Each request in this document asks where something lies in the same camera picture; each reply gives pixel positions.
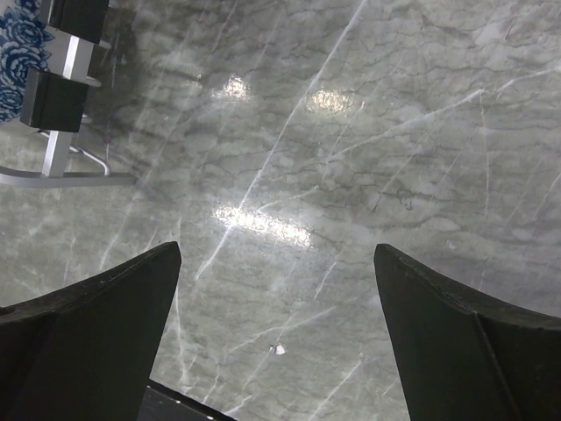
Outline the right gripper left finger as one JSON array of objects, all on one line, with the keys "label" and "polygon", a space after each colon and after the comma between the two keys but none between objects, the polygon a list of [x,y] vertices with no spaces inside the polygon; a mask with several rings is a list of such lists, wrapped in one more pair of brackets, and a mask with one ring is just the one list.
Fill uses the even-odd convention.
[{"label": "right gripper left finger", "polygon": [[134,420],[181,269],[175,241],[1,309],[3,420]]}]

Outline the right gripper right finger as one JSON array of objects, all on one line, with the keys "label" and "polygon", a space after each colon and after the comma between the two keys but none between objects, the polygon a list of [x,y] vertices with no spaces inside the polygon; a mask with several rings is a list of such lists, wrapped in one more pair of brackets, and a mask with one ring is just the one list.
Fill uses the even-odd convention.
[{"label": "right gripper right finger", "polygon": [[439,274],[388,244],[376,282],[413,420],[558,420],[560,320]]}]

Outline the white and blue floral bowl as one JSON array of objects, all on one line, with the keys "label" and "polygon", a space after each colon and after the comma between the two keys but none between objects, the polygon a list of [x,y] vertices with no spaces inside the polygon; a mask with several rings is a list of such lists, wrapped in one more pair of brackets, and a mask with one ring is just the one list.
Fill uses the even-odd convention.
[{"label": "white and blue floral bowl", "polygon": [[1,124],[19,118],[29,68],[48,70],[55,37],[39,21],[40,1],[1,2]]}]

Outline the black base bar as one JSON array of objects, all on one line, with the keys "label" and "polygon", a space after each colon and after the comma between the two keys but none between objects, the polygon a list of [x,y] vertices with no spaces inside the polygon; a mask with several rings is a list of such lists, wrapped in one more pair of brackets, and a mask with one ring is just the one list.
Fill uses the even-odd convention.
[{"label": "black base bar", "polygon": [[137,420],[235,421],[235,418],[150,379]]}]

